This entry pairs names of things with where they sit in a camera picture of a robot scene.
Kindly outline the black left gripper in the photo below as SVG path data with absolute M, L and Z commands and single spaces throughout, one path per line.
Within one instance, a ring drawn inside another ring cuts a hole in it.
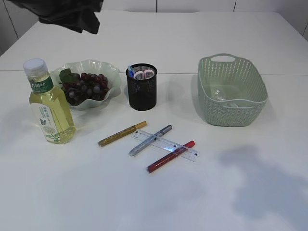
M 102 0 L 12 0 L 11 3 L 32 12 L 43 24 L 92 34 L 97 34 L 100 27 L 94 12 L 101 10 Z

